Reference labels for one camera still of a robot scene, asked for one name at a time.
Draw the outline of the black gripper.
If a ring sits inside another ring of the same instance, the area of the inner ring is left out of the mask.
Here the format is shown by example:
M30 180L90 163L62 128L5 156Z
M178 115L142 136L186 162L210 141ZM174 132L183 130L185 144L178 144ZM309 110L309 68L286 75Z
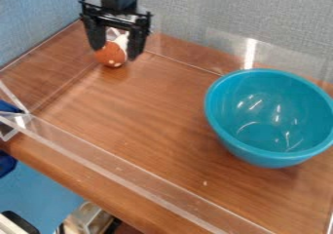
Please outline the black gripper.
M80 0L80 4L82 7L80 17L92 49L97 51L104 47L106 28L113 27L129 33L128 59L134 60L142 53L145 39L150 33L151 13L141 12L137 8L114 11L85 0Z

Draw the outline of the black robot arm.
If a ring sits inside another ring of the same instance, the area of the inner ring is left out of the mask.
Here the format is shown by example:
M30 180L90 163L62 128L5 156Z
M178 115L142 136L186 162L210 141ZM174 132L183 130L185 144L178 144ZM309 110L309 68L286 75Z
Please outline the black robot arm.
M94 5L80 0L80 13L89 46L98 51L106 43L106 28L121 29L128 36L128 58L134 60L143 51L150 33L151 13L138 8L138 0L100 0Z

